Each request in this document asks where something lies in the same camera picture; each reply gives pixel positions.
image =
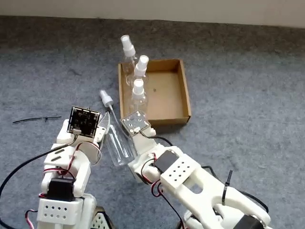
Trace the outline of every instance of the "wire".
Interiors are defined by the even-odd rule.
[[[38,159],[38,158],[41,158],[41,157],[43,157],[43,156],[46,156],[47,154],[50,154],[50,153],[52,153],[52,152],[54,152],[54,151],[60,150],[60,149],[62,149],[62,148],[65,148],[65,147],[67,147],[67,146],[71,146],[71,145],[76,141],[77,137],[78,137],[78,135],[75,135],[73,141],[72,141],[71,143],[69,143],[69,144],[64,144],[64,145],[55,147],[55,148],[53,148],[53,149],[51,149],[51,150],[49,150],[49,151],[47,151],[47,152],[45,152],[45,153],[39,154],[39,155],[37,155],[37,156],[35,156],[35,157],[29,159],[29,160],[23,162],[22,164],[20,164],[19,166],[17,166],[17,167],[16,167],[16,168],[15,168],[15,169],[14,169],[14,170],[4,179],[4,181],[2,182],[2,184],[1,184],[1,186],[0,186],[0,198],[1,198],[2,191],[3,191],[4,187],[5,187],[5,185],[6,185],[6,184],[8,183],[8,181],[11,179],[11,177],[12,177],[15,173],[17,173],[21,168],[23,168],[24,166],[26,166],[27,164],[29,164],[30,162],[32,162],[32,161],[34,161],[34,160],[36,160],[36,159]],[[6,224],[5,222],[3,222],[1,218],[0,218],[0,225],[3,226],[3,227],[5,227],[6,229],[15,229],[15,228],[9,226],[8,224]]]
[[[165,137],[161,137],[161,136],[147,136],[147,135],[145,135],[142,131],[140,131],[140,133],[141,133],[141,135],[143,135],[144,137],[146,137],[146,138],[150,138],[150,139],[161,139],[161,140],[163,140],[163,141],[165,141],[165,142],[167,142],[170,146],[173,146],[173,144],[168,140],[168,139],[166,139]]]
[[[39,118],[26,118],[26,119],[21,119],[18,121],[14,121],[13,124],[15,123],[21,123],[21,122],[26,122],[26,121],[34,121],[34,120],[40,120],[40,119],[45,119],[45,122],[48,119],[55,119],[55,118],[61,118],[61,116],[56,116],[56,117],[39,117]]]
[[[247,192],[245,192],[245,191],[241,191],[241,190],[238,190],[238,191],[239,191],[241,194],[243,194],[243,195],[245,195],[245,196],[247,196],[247,197],[249,197],[249,198],[255,200],[257,203],[259,203],[262,207],[265,208],[265,210],[266,210],[267,213],[269,213],[269,207],[268,207],[263,201],[261,201],[259,198],[255,197],[255,196],[253,196],[253,195],[251,195],[251,194],[249,194],[249,193],[247,193]]]
[[[157,190],[158,190],[158,193],[160,194],[160,196],[163,197],[163,199],[168,203],[168,205],[174,210],[174,212],[177,214],[177,216],[179,217],[179,220],[180,220],[180,223],[182,225],[182,229],[185,229],[185,226],[184,226],[184,223],[183,223],[183,220],[181,218],[181,216],[179,215],[179,213],[177,212],[177,210],[173,207],[173,205],[171,205],[171,203],[168,201],[168,199],[165,197],[165,195],[163,194],[162,190],[160,190],[160,185],[161,185],[161,182],[158,184],[157,186]]]
[[[33,210],[33,209],[30,209],[30,210],[27,210],[27,211],[25,212],[25,221],[27,221],[27,223],[28,223],[30,229],[35,229],[35,228],[34,228],[34,225],[32,224],[32,222],[31,222],[30,219],[29,219],[29,212],[38,212],[38,211],[35,211],[35,210]]]
[[[158,183],[158,182],[160,182],[160,180],[157,180],[156,182],[154,182],[153,184],[152,184],[152,186],[151,186],[151,193],[152,193],[152,195],[154,196],[154,197],[159,197],[160,196],[160,193],[158,193],[157,195],[154,193],[154,187],[156,186],[156,184]]]
[[[146,176],[143,175],[143,169],[144,169],[145,165],[146,165],[148,162],[150,162],[150,161],[155,161],[155,159],[152,158],[152,159],[146,161],[146,162],[144,163],[144,165],[142,166],[142,168],[141,168],[141,176],[144,178],[144,180],[145,180],[148,184],[152,184],[152,182],[151,182]]]
[[[220,181],[220,179],[218,178],[218,176],[215,174],[213,168],[211,166],[201,166],[201,168],[204,168],[204,169],[209,169],[211,171],[211,174],[213,175],[213,177],[215,177],[217,180]]]
[[[92,166],[98,164],[98,162],[100,161],[100,159],[101,159],[101,157],[102,157],[102,152],[101,152],[100,148],[98,148],[98,147],[97,147],[94,143],[92,143],[92,142],[88,142],[88,141],[80,142],[80,143],[78,143],[78,145],[75,147],[75,150],[74,150],[74,152],[73,152],[73,154],[72,154],[72,156],[71,156],[71,159],[70,159],[68,168],[66,169],[65,172],[62,172],[62,171],[61,171],[61,172],[60,172],[60,175],[64,176],[64,175],[66,175],[66,174],[69,172],[69,170],[71,169],[72,163],[73,163],[73,161],[74,161],[74,159],[75,159],[75,156],[74,156],[74,155],[75,155],[75,152],[78,151],[79,148],[80,148],[80,146],[81,146],[82,144],[84,144],[84,143],[90,144],[90,145],[92,145],[94,148],[96,148],[96,149],[98,150],[98,155],[100,155],[100,156],[99,156],[97,162],[95,162]]]
[[[212,169],[211,166],[201,166],[201,168],[204,168],[204,169],[208,168],[208,169],[210,169],[210,171],[211,171],[211,173],[212,173],[212,176],[215,177],[217,180],[219,180],[219,181],[221,182],[221,180],[218,178],[218,176],[214,173],[214,170]],[[263,201],[261,201],[259,198],[255,197],[255,196],[253,196],[253,195],[251,195],[251,194],[249,194],[249,193],[247,193],[247,192],[245,192],[245,191],[241,191],[241,190],[237,190],[237,191],[239,191],[239,192],[242,193],[243,195],[245,195],[245,196],[247,196],[247,197],[249,197],[249,198],[255,200],[255,201],[256,201],[257,203],[259,203],[263,208],[265,208],[265,210],[266,210],[267,213],[269,213],[269,207],[268,207]]]
[[[64,172],[66,172],[66,173],[69,173],[70,176],[73,178],[73,180],[75,180],[75,176],[74,176],[69,170],[64,169],[64,168],[62,168],[62,167],[60,167],[60,168],[47,168],[47,169],[45,169],[45,170],[43,171],[43,173],[50,172],[50,171],[64,171]]]

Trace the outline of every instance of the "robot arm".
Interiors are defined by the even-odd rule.
[[[44,178],[41,183],[43,195],[37,213],[38,229],[109,228],[100,220],[103,213],[97,213],[92,222],[96,199],[85,193],[91,165],[101,158],[98,143],[102,145],[106,128],[97,124],[99,113],[82,108],[77,108],[76,112],[74,110],[73,107],[71,117],[75,115],[77,122],[71,120],[71,117],[64,121],[52,148],[73,141],[74,134],[67,132],[73,122],[73,128],[80,124],[77,133],[81,135],[70,146],[49,153],[44,161]]]
[[[155,135],[150,125],[124,123],[141,113],[122,120],[139,155],[129,164],[137,180],[162,184],[163,190],[177,198],[187,209],[184,219],[192,229],[260,229],[267,227],[270,216],[261,207],[233,187],[227,187],[223,204],[224,184],[201,168],[201,165],[176,146],[165,147],[149,138]],[[190,186],[203,190],[195,194]]]

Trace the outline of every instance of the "open cardboard box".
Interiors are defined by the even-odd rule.
[[[147,118],[152,126],[185,124],[191,117],[182,60],[153,60],[148,62]],[[126,84],[122,64],[119,64],[121,118],[129,112],[130,87]]]

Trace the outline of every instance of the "black wire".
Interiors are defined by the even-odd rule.
[[[263,201],[261,201],[259,198],[255,197],[255,196],[253,196],[253,195],[251,195],[251,194],[249,194],[249,193],[247,193],[247,192],[245,192],[245,191],[241,191],[241,190],[238,190],[238,191],[239,191],[241,194],[243,194],[243,195],[245,195],[245,196],[247,196],[247,197],[249,197],[249,198],[255,200],[257,203],[259,203],[260,205],[262,205],[262,206],[266,209],[266,212],[267,212],[267,213],[269,213],[269,208],[268,208],[268,206],[267,206]]]
[[[20,122],[26,122],[26,121],[34,121],[34,120],[40,120],[40,119],[45,119],[45,121],[47,121],[48,119],[51,118],[61,118],[61,116],[56,116],[56,117],[39,117],[39,118],[26,118],[26,119],[21,119],[18,121],[14,121],[13,124],[15,123],[20,123]]]
[[[144,165],[142,166],[142,168],[141,168],[141,176],[142,176],[142,178],[143,178],[148,184],[152,184],[152,182],[143,176],[143,169],[144,169],[145,165],[146,165],[148,162],[150,162],[150,161],[154,161],[154,158],[153,158],[153,159],[150,159],[150,160],[148,160],[148,161],[146,161],[146,162],[144,163]]]
[[[168,139],[166,139],[165,137],[161,137],[161,136],[157,136],[157,135],[156,135],[156,136],[146,136],[145,134],[142,133],[142,131],[140,131],[140,133],[141,133],[144,137],[146,137],[146,138],[150,138],[150,139],[161,139],[161,140],[167,142],[170,146],[173,146],[173,144],[172,144]]]
[[[219,180],[219,181],[221,182],[221,180],[218,178],[218,176],[214,173],[214,170],[212,169],[211,166],[201,166],[201,168],[204,168],[204,169],[208,168],[208,169],[211,171],[212,176],[215,177],[217,180]],[[249,194],[249,193],[247,193],[247,192],[245,192],[245,191],[241,191],[241,190],[237,190],[237,191],[239,191],[239,192],[242,193],[243,195],[245,195],[245,196],[247,196],[247,197],[249,197],[249,198],[255,200],[255,201],[256,201],[257,203],[259,203],[263,208],[265,208],[265,210],[266,210],[267,213],[269,213],[269,207],[268,207],[263,201],[261,201],[259,198],[255,197],[255,196],[253,196],[253,195],[251,195],[251,194]]]
[[[157,190],[158,190],[160,196],[162,196],[163,199],[165,199],[165,201],[168,203],[168,205],[174,210],[174,212],[175,212],[175,213],[177,214],[177,216],[179,217],[179,220],[180,220],[180,223],[181,223],[182,228],[185,229],[184,224],[183,224],[183,220],[182,220],[180,214],[179,214],[179,213],[177,212],[177,210],[173,207],[173,205],[168,201],[168,199],[164,196],[164,194],[163,194],[162,191],[160,190],[160,185],[161,185],[161,182],[160,182],[160,183],[158,184],[158,186],[157,186]]]
[[[220,179],[218,178],[218,176],[216,175],[216,173],[214,172],[214,170],[211,166],[201,166],[201,168],[204,168],[204,169],[208,168],[211,171],[211,174],[213,175],[213,177],[215,177],[217,180],[220,181]]]
[[[15,173],[18,172],[18,170],[20,170],[22,167],[26,166],[28,163],[30,163],[30,162],[32,162],[32,161],[38,159],[38,158],[41,158],[41,157],[43,157],[43,156],[46,156],[46,155],[49,154],[49,153],[52,153],[52,152],[54,152],[54,151],[57,151],[57,150],[60,150],[60,149],[62,149],[62,148],[65,148],[65,147],[67,147],[67,146],[72,145],[72,144],[76,141],[76,139],[77,139],[77,135],[74,137],[74,139],[73,139],[73,141],[72,141],[71,143],[69,143],[69,144],[64,144],[64,145],[62,145],[62,146],[55,147],[55,148],[53,148],[53,149],[51,149],[51,150],[49,150],[49,151],[47,151],[47,152],[45,152],[45,153],[39,154],[39,155],[37,155],[37,156],[35,156],[35,157],[29,159],[29,160],[23,162],[22,164],[20,164],[19,166],[17,166],[17,167],[16,167],[16,168],[15,168],[15,169],[5,178],[5,180],[4,180],[3,183],[1,184],[1,186],[0,186],[0,198],[1,198],[2,191],[3,191],[4,187],[5,187],[5,185],[6,185],[6,184],[8,183],[8,181],[11,179],[11,177],[12,177]],[[7,228],[7,229],[15,229],[15,228],[11,227],[10,225],[7,225],[5,222],[3,222],[1,218],[0,218],[0,225],[3,226],[3,227],[5,227],[5,228]]]

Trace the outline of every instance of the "red wire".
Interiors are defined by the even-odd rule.
[[[154,187],[156,186],[157,183],[159,183],[159,184],[158,184],[158,186],[157,186],[158,194],[156,195],[156,194],[153,192],[153,190],[154,190]],[[152,187],[151,187],[152,195],[153,195],[154,197],[159,197],[159,196],[162,196],[162,197],[163,197],[163,199],[168,203],[168,205],[174,210],[174,212],[175,212],[175,213],[177,214],[177,216],[179,217],[180,222],[181,222],[181,225],[182,225],[182,229],[185,229],[184,222],[183,222],[181,216],[180,216],[179,213],[176,211],[176,209],[173,207],[173,205],[171,205],[171,203],[168,201],[168,199],[165,197],[165,195],[163,194],[163,191],[160,189],[160,185],[161,185],[160,180],[157,180],[156,182],[154,182],[154,183],[152,184]]]
[[[34,228],[34,225],[32,224],[32,222],[31,222],[30,219],[29,219],[29,212],[38,212],[38,211],[35,211],[35,210],[33,210],[33,209],[30,209],[30,210],[27,210],[27,211],[25,212],[25,221],[28,223],[30,229],[35,229],[35,228]]]

